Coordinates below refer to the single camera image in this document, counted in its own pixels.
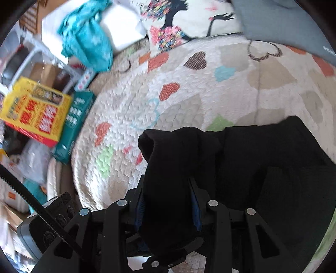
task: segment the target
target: silver rivet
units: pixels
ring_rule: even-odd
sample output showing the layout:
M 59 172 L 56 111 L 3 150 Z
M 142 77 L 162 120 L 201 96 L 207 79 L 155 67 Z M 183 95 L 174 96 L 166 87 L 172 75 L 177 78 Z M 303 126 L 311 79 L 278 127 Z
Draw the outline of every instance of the silver rivet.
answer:
M 249 214 L 249 215 L 255 215 L 255 210 L 252 209 L 252 208 L 248 208 L 248 209 L 246 210 L 246 212 L 247 212 L 247 214 Z
M 152 262 L 152 267 L 158 267 L 160 264 L 158 261 Z
M 218 202 L 216 200 L 210 200 L 209 201 L 209 206 L 217 207 L 218 206 Z
M 79 214 L 81 216 L 85 216 L 89 213 L 89 210 L 87 208 L 82 208 L 80 211 L 79 211 Z
M 123 206 L 126 206 L 127 205 L 127 201 L 125 199 L 121 199 L 117 202 L 117 205 L 119 207 L 123 207 Z

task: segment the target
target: teal garment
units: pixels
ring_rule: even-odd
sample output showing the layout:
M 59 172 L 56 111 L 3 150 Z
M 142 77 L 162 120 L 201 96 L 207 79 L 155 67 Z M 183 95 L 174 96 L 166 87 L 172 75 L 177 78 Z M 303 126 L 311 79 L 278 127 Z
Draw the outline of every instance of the teal garment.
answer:
M 90 0 L 64 18 L 57 30 L 63 37 L 62 55 L 74 55 L 96 72 L 111 69 L 112 45 L 99 25 L 102 12 L 110 4 L 110 0 Z
M 41 190 L 41 187 L 39 184 L 37 184 L 34 181 L 31 181 L 29 179 L 26 179 L 23 183 L 23 185 L 26 187 L 27 190 L 37 199 L 37 201 L 40 204 L 44 204 L 47 202 L 47 196 L 45 193 Z M 33 213 L 34 210 L 31 206 L 29 206 L 30 213 Z

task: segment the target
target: pillow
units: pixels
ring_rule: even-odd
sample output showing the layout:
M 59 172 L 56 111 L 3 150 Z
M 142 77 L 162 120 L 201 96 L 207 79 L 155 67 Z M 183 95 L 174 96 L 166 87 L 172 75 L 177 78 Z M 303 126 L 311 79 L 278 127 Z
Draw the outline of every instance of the pillow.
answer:
M 133 0 L 147 29 L 152 55 L 193 38 L 242 32 L 230 3 L 223 0 Z

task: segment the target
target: mattress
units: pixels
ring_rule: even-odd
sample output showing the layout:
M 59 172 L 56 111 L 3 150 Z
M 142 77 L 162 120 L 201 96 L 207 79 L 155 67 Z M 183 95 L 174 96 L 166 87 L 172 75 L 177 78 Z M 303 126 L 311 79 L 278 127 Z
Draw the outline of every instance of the mattress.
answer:
M 136 187 L 146 170 L 137 141 L 147 128 L 219 131 L 297 115 L 336 160 L 335 68 L 303 50 L 230 35 L 152 57 L 145 44 L 117 57 L 99 82 L 100 94 L 72 153 L 74 183 L 91 210 L 108 207 Z M 335 222 L 336 217 L 305 273 L 329 251 Z M 202 269 L 199 254 L 188 259 L 176 272 Z

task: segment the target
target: black cloth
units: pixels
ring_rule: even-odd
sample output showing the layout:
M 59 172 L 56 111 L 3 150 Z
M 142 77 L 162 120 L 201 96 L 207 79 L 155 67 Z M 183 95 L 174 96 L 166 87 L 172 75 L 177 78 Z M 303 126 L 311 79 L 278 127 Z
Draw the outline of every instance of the black cloth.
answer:
M 336 167 L 298 117 L 221 132 L 148 129 L 139 137 L 148 162 L 141 237 L 160 255 L 197 232 L 188 178 L 228 208 L 256 208 L 302 270 L 336 207 Z

